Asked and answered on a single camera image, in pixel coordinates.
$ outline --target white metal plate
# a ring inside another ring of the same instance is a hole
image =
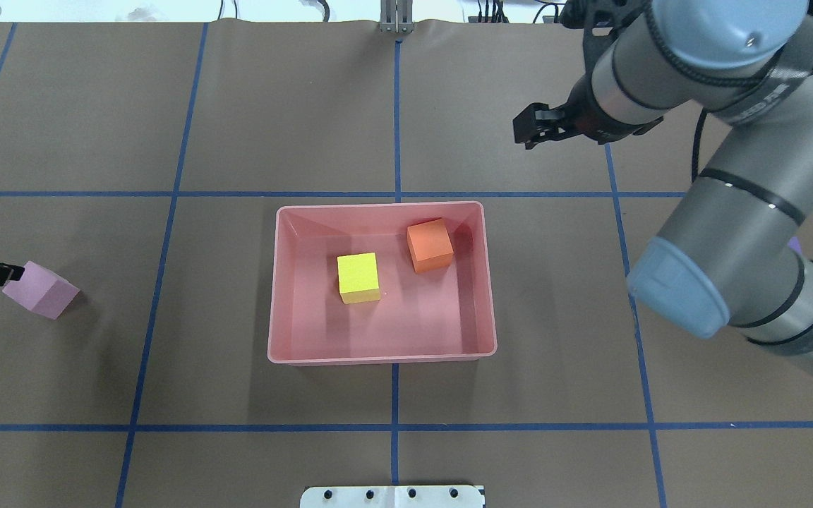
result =
[[[485,488],[474,485],[349,486],[308,488],[300,497],[300,508],[357,507],[485,508]]]

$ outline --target blue grid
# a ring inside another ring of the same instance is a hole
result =
[[[8,33],[6,43],[0,56],[0,74],[6,62],[11,47],[17,23],[13,23]],[[147,324],[145,343],[138,371],[133,409],[129,424],[127,425],[99,425],[99,424],[0,424],[0,432],[97,432],[97,433],[126,433],[126,449],[122,461],[119,477],[119,488],[116,493],[116,508],[123,504],[127,476],[129,475],[133,441],[136,433],[296,433],[296,432],[385,432],[391,437],[391,482],[399,483],[398,473],[398,440],[400,432],[554,432],[554,431],[648,431],[651,440],[651,453],[655,473],[655,482],[658,490],[658,501],[661,507],[667,506],[661,470],[661,454],[658,447],[658,431],[674,430],[778,430],[779,428],[793,428],[793,430],[809,430],[813,428],[813,421],[717,421],[717,422],[657,422],[651,404],[651,389],[649,389],[648,370],[646,370],[645,350],[642,345],[642,331],[639,327],[639,313],[636,301],[630,296],[630,312],[634,322],[634,338],[639,361],[639,376],[642,382],[642,394],[646,412],[646,422],[620,422],[620,423],[494,423],[494,424],[402,424],[399,421],[399,365],[391,366],[391,422],[390,424],[315,424],[315,425],[158,425],[138,424],[140,402],[145,384],[146,367],[152,345],[152,333],[155,330],[156,312],[161,296],[162,278],[164,277],[165,263],[171,242],[171,229],[174,225],[174,213],[179,198],[183,197],[327,197],[327,198],[393,198],[395,202],[402,202],[403,198],[610,198],[613,201],[616,218],[617,234],[622,252],[623,271],[629,274],[630,260],[626,246],[626,235],[622,221],[621,198],[681,198],[682,192],[623,192],[618,189],[616,174],[613,167],[613,154],[610,145],[604,147],[606,152],[606,166],[610,177],[610,192],[404,192],[401,183],[400,160],[400,54],[402,40],[394,45],[394,192],[264,192],[263,190],[181,190],[181,177],[186,155],[187,142],[193,123],[193,110],[196,103],[200,72],[203,67],[203,55],[206,48],[209,25],[203,23],[200,35],[199,54],[197,55],[196,70],[194,71],[193,86],[188,104],[187,117],[184,124],[181,150],[178,156],[177,171],[172,190],[0,190],[0,197],[171,197],[167,224],[165,224],[164,240],[156,274],[152,305]]]

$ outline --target pink bin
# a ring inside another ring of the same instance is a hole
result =
[[[413,271],[407,226],[443,218],[454,262]],[[337,258],[375,252],[378,302],[345,305]],[[287,206],[278,211],[268,359],[291,365],[474,360],[497,337],[478,202]]]

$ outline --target pink cube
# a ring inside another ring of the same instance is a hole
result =
[[[2,292],[35,314],[58,318],[80,293],[70,282],[32,261],[27,261],[23,269],[20,280],[9,281]]]

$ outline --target cube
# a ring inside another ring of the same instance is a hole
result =
[[[20,280],[9,281],[2,292],[35,314],[58,318],[80,293],[70,282],[32,261],[27,261],[23,269]]]
[[[345,303],[374,302],[381,299],[378,261],[375,252],[338,257],[338,284]]]
[[[444,219],[423,222],[406,228],[406,243],[413,258],[413,270],[424,273],[443,269],[454,260],[454,245],[447,234]]]

